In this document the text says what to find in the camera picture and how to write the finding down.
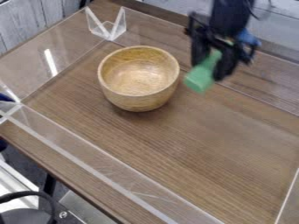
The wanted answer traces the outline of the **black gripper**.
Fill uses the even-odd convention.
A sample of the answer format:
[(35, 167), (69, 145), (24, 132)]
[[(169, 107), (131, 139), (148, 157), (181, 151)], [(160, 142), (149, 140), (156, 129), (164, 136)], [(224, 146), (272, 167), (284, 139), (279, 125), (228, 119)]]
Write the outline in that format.
[(209, 20), (201, 22), (200, 14), (188, 14), (185, 35), (191, 38), (191, 65), (197, 66), (215, 48), (220, 59), (213, 69), (213, 80), (223, 81), (236, 68), (239, 61), (248, 63), (260, 46), (257, 38), (247, 29), (253, 15), (255, 0), (213, 0)]

